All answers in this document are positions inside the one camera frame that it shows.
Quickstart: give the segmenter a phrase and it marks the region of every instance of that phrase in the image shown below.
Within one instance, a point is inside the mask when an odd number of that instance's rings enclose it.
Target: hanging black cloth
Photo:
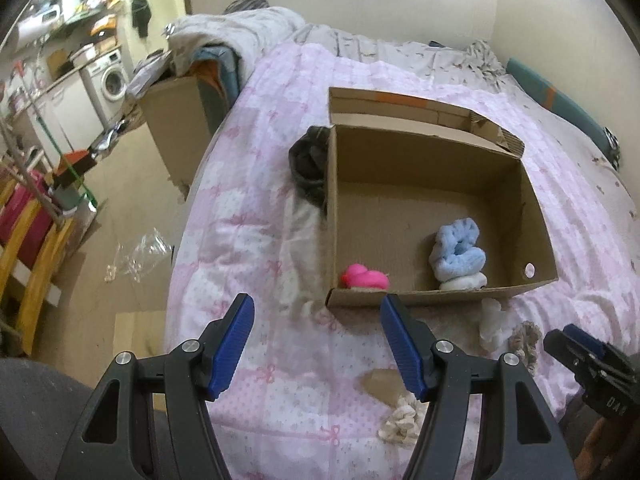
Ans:
[[[140,38],[149,35],[149,20],[151,19],[151,7],[147,0],[131,0],[131,17],[133,28],[138,29]]]

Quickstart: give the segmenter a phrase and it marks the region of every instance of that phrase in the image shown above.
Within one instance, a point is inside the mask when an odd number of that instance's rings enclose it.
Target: pink toy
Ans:
[[[389,288],[389,278],[379,270],[369,270],[361,264],[351,264],[340,280],[347,288]]]

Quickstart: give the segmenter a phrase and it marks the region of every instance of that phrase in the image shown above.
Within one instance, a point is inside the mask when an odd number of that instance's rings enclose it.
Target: washing machine door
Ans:
[[[104,98],[112,103],[124,97],[124,92],[127,90],[127,80],[121,66],[113,65],[104,71],[100,90]]]

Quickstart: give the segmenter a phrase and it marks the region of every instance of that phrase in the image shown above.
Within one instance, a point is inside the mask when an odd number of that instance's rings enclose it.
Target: washing machine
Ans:
[[[119,119],[129,78],[119,50],[97,57],[85,66],[80,75],[95,111],[105,130]]]

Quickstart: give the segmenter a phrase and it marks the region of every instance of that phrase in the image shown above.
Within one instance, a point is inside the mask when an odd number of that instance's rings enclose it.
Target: light blue fluffy scrunchie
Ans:
[[[429,263],[439,282],[482,270],[486,255],[481,248],[475,247],[479,235],[480,229],[471,218],[456,220],[438,230]]]

